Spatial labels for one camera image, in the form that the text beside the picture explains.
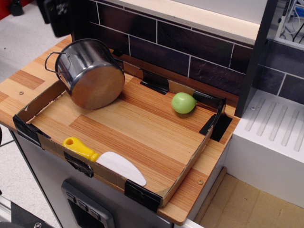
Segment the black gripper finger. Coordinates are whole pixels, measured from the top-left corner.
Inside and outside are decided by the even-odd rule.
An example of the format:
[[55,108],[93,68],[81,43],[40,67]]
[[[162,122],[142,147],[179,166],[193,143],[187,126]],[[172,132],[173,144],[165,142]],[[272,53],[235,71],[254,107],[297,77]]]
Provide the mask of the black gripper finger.
[[50,24],[55,37],[63,37],[71,33],[69,22],[68,0],[37,0],[43,20]]

